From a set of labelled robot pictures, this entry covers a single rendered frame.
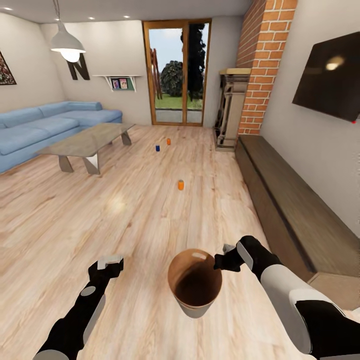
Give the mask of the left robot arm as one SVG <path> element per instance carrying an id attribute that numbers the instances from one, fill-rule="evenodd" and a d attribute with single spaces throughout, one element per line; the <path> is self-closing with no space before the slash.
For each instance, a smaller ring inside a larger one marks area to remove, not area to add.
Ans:
<path id="1" fill-rule="evenodd" d="M 124 270 L 122 254 L 104 255 L 88 269 L 89 282 L 75 305 L 53 325 L 47 341 L 32 360 L 77 360 L 106 304 L 110 279 Z"/>

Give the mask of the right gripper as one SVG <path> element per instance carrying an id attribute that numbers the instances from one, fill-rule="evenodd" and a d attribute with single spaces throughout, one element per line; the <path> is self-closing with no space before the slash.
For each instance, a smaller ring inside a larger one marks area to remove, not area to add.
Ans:
<path id="1" fill-rule="evenodd" d="M 231 250 L 232 251 L 232 250 Z M 228 271 L 233 271 L 233 272 L 240 272 L 241 271 L 241 266 L 237 265 L 236 263 L 234 263 L 232 261 L 232 258 L 230 256 L 230 252 L 229 251 L 227 254 L 216 254 L 214 256 L 215 258 L 215 265 L 213 267 L 214 270 L 216 269 L 222 269 L 222 270 L 228 270 Z"/>

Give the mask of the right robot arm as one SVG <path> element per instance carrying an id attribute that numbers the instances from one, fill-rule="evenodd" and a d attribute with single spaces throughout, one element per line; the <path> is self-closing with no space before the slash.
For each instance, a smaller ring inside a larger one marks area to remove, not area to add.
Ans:
<path id="1" fill-rule="evenodd" d="M 360 360 L 360 323 L 287 268 L 255 237 L 225 243 L 214 270 L 240 272 L 246 263 L 257 276 L 290 340 L 317 360 Z"/>

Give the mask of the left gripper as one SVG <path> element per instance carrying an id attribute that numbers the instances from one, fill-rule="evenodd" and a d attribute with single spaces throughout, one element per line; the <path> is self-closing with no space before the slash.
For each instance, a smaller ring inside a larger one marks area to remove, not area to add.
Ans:
<path id="1" fill-rule="evenodd" d="M 102 276 L 106 278 L 107 284 L 109 284 L 110 279 L 118 278 L 120 271 L 124 270 L 124 259 L 120 262 L 109 263 L 109 265 L 104 269 L 98 269 L 97 264 L 94 264 L 88 269 L 89 281 L 91 282 L 97 276 Z"/>

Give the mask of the trash can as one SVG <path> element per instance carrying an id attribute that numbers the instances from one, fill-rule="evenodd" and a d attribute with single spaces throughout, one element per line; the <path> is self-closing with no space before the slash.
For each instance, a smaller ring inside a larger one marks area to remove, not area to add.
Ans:
<path id="1" fill-rule="evenodd" d="M 193 256 L 199 253 L 206 256 Z M 222 269 L 214 270 L 215 258 L 208 252 L 190 248 L 181 251 L 171 261 L 167 279 L 169 287 L 190 318 L 201 318 L 219 296 L 222 285 Z"/>

